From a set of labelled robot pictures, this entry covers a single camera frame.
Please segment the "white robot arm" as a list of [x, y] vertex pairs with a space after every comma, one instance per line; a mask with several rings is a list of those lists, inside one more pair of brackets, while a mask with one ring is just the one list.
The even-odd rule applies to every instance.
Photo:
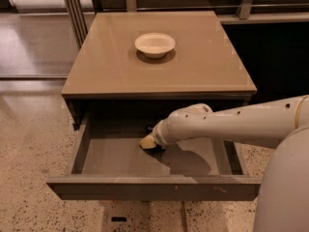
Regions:
[[140, 141], [143, 149], [201, 137], [273, 148], [253, 232], [309, 232], [309, 98], [213, 112], [203, 103], [173, 111]]

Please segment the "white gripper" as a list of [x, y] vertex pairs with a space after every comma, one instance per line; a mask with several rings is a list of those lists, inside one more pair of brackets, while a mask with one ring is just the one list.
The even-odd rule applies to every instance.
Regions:
[[179, 139], [173, 134], [170, 128], [170, 121], [168, 119], [161, 120], [153, 128], [153, 134], [148, 134], [140, 140], [139, 146], [143, 150], [150, 150], [160, 145], [166, 147], [177, 143]]

